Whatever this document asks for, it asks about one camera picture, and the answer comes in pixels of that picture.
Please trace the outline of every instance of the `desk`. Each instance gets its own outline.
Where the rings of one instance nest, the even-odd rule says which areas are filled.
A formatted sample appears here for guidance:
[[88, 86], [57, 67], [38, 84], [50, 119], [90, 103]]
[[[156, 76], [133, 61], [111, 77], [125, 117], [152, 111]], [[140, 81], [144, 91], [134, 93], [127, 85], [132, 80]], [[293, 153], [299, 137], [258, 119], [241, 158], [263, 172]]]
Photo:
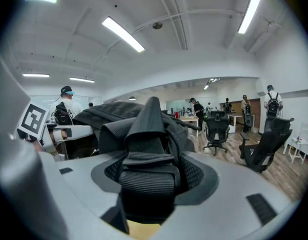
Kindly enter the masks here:
[[191, 117], [182, 116], [179, 119], [181, 119], [183, 122], [195, 121], [196, 126], [198, 127], [198, 117], [196, 116], [191, 116]]
[[[235, 130], [236, 130], [236, 118], [242, 118], [243, 117], [243, 115], [242, 114], [236, 114], [236, 113], [234, 113], [234, 114], [228, 114], [227, 115], [227, 118], [229, 118], [229, 117], [232, 117], [232, 118], [234, 118], [234, 128], [235, 128]], [[254, 124], [255, 124], [255, 114], [252, 114], [252, 117], [253, 117], [253, 125], [252, 125], [252, 127], [254, 127]]]

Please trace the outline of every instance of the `white stool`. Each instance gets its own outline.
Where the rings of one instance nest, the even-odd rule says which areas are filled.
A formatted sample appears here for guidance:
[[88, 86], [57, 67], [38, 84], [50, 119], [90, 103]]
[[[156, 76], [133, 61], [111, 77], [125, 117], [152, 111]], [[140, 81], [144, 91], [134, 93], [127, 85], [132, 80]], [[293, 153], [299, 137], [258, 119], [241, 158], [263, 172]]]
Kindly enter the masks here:
[[[301, 124], [298, 137], [299, 137], [299, 140], [297, 140], [297, 138], [295, 138], [295, 137], [293, 137], [291, 139], [291, 144], [289, 146], [288, 154], [289, 154], [290, 158], [292, 159], [292, 163], [293, 163], [295, 158], [301, 158], [302, 164], [303, 164], [305, 157], [306, 157], [307, 149], [308, 149], [308, 123], [303, 122]], [[291, 154], [291, 152], [290, 152], [291, 146], [294, 146], [296, 148], [294, 154]], [[301, 155], [299, 154], [301, 146], [306, 146], [306, 151], [304, 152], [304, 157], [301, 157]]]
[[234, 126], [229, 125], [228, 127], [229, 127], [229, 132], [228, 132], [229, 134], [235, 133], [235, 127]]
[[[290, 152], [290, 149], [291, 149], [291, 147], [293, 146], [294, 143], [295, 143], [296, 149], [295, 149], [295, 151], [294, 151], [294, 154], [292, 154], [292, 153]], [[305, 157], [306, 157], [306, 152], [305, 152], [305, 154], [304, 154], [304, 157], [302, 157], [302, 156], [299, 154], [299, 151], [300, 151], [300, 147], [301, 147], [301, 146], [306, 146], [306, 152], [307, 152], [308, 141], [305, 140], [305, 139], [303, 139], [303, 138], [301, 138], [301, 140], [299, 140], [299, 141], [297, 141], [297, 138], [292, 138], [291, 144], [290, 144], [290, 146], [289, 146], [289, 151], [288, 151], [288, 154], [289, 154], [290, 158], [292, 159], [292, 163], [294, 162], [294, 159], [295, 159], [295, 158], [300, 158], [300, 159], [302, 160], [302, 164], [303, 164], [303, 162], [304, 162], [304, 160], [305, 160]]]

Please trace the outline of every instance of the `wooden floor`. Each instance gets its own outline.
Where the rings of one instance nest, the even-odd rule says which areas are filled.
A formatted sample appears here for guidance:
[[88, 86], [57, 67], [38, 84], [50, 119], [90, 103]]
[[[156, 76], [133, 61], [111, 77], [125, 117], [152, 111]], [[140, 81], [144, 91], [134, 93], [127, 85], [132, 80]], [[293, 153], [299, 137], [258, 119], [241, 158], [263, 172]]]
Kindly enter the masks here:
[[[215, 159], [224, 160], [234, 164], [246, 165], [245, 161], [240, 158], [239, 145], [242, 144], [242, 137], [240, 132], [243, 126], [237, 124], [236, 132], [230, 133], [226, 143], [223, 145], [228, 149], [225, 153], [222, 149], [217, 149], [216, 156], [213, 156], [214, 148], [203, 147], [207, 145], [207, 139], [204, 131], [196, 137], [190, 134], [189, 137], [193, 140], [195, 144], [195, 151], [200, 154], [206, 154]], [[257, 144], [257, 140], [261, 138], [259, 134], [252, 132], [248, 133], [249, 141], [246, 142], [247, 145]], [[289, 199], [293, 202], [302, 198], [304, 192], [308, 186], [308, 159], [305, 159], [304, 163], [301, 164], [300, 159], [295, 159], [293, 164], [291, 164], [290, 157], [287, 154], [283, 155], [283, 147], [281, 147], [274, 155], [274, 160], [272, 164], [267, 168], [267, 170], [262, 172], [262, 177], [264, 177], [268, 182], [283, 191]]]

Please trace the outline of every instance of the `chair base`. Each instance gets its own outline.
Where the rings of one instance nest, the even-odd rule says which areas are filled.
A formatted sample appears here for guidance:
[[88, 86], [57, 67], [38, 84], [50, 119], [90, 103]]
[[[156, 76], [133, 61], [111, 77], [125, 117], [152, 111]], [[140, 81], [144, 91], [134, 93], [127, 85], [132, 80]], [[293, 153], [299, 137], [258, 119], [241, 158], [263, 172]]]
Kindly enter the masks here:
[[215, 153], [213, 154], [213, 156], [215, 157], [216, 156], [216, 149], [219, 148], [219, 149], [222, 149], [222, 150], [225, 150], [225, 153], [227, 153], [228, 149], [223, 147], [222, 145], [215, 145], [215, 144], [210, 144], [207, 143], [207, 146], [203, 147], [203, 150], [205, 150], [205, 148], [212, 148], [214, 147], [215, 148]]

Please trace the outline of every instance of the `black backpack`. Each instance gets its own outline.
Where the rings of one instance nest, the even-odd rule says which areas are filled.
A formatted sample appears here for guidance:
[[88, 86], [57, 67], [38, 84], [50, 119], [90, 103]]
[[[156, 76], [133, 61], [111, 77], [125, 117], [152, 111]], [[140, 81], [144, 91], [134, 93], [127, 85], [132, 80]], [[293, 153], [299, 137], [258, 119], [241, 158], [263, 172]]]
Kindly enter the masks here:
[[276, 98], [272, 98], [270, 93], [267, 93], [270, 97], [270, 100], [268, 102], [268, 111], [267, 111], [267, 117], [268, 118], [276, 118], [277, 116], [277, 110], [279, 108], [279, 103], [278, 103], [278, 94], [276, 95]]
[[71, 126], [73, 125], [73, 121], [71, 116], [69, 115], [65, 104], [61, 102], [56, 106], [56, 110], [54, 112], [54, 116], [57, 119], [57, 123], [60, 126]]
[[245, 115], [250, 115], [251, 112], [250, 112], [250, 104], [249, 103], [246, 103], [246, 106], [245, 106]]
[[[182, 168], [187, 164], [182, 154], [195, 152], [184, 126], [198, 127], [163, 114], [156, 97], [145, 105], [113, 102], [94, 106], [76, 115], [74, 124], [93, 128], [98, 154], [122, 153], [104, 173], [121, 185], [127, 218], [139, 222], [146, 215], [146, 223], [162, 223], [161, 218], [173, 211], [175, 196], [186, 191]], [[135, 190], [135, 184], [141, 187]]]
[[226, 112], [230, 112], [229, 102], [226, 102], [226, 103], [225, 103], [225, 111], [226, 111]]
[[203, 107], [203, 105], [201, 103], [199, 103], [198, 101], [196, 103], [199, 104], [199, 106], [200, 106], [199, 110], [204, 113], [205, 108]]

